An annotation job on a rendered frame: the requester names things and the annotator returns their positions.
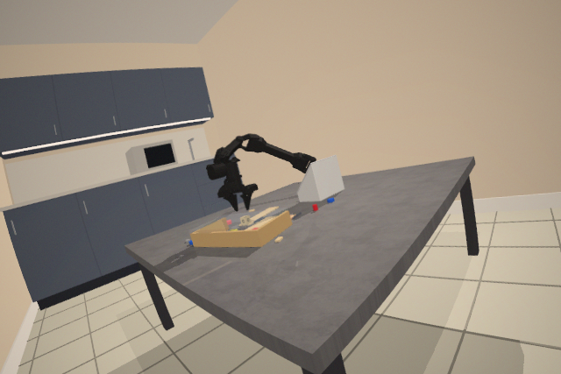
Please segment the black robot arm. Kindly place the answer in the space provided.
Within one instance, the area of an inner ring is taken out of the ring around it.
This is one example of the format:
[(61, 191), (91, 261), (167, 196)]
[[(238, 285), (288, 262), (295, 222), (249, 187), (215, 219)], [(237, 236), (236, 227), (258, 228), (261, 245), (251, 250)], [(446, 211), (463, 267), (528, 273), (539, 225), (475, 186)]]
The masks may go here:
[[(249, 139), (247, 145), (242, 146), (243, 141), (247, 139)], [(301, 171), (302, 173), (307, 172), (310, 163), (317, 161), (315, 157), (308, 154), (301, 152), (288, 152), (277, 146), (270, 145), (264, 138), (257, 134), (247, 133), (243, 136), (237, 136), (226, 147), (217, 149), (213, 159), (214, 164), (207, 165), (206, 167), (211, 180), (217, 180), (225, 176), (238, 173), (236, 162), (239, 162), (240, 159), (237, 159), (236, 157), (230, 159), (231, 155), (233, 155), (238, 148), (241, 148), (246, 152), (265, 152), (279, 159), (286, 160), (291, 163), (293, 168)], [(218, 189), (218, 192), (222, 197), (224, 197), (232, 195), (233, 192), (238, 191), (237, 189), (238, 187), (234, 180), (231, 180), (231, 182), (227, 182), (227, 180), (225, 180), (224, 185)]]

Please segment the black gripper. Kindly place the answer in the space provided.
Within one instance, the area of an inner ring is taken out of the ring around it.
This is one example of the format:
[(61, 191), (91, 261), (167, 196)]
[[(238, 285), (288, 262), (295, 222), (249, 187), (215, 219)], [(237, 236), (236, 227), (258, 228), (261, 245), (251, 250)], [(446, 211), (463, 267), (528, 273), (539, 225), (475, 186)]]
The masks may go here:
[(237, 184), (238, 187), (238, 191), (235, 191), (232, 193), (232, 195), (230, 196), (224, 196), (223, 199), (229, 201), (229, 203), (232, 205), (232, 207), (235, 209), (235, 211), (238, 211), (238, 198), (237, 195), (238, 193), (242, 193), (242, 195), (240, 195), (240, 197), (243, 199), (243, 202), (246, 206), (246, 209), (249, 209), (249, 205), (250, 205), (250, 200), (252, 197), (252, 193), (256, 190), (258, 190), (258, 186), (254, 183), (254, 184), (250, 184), (250, 185), (242, 185), (241, 183), (241, 178), (242, 174), (239, 175), (239, 173), (230, 175), (230, 176), (226, 176), (226, 180), (227, 182), (231, 182), (231, 180), (234, 180)]

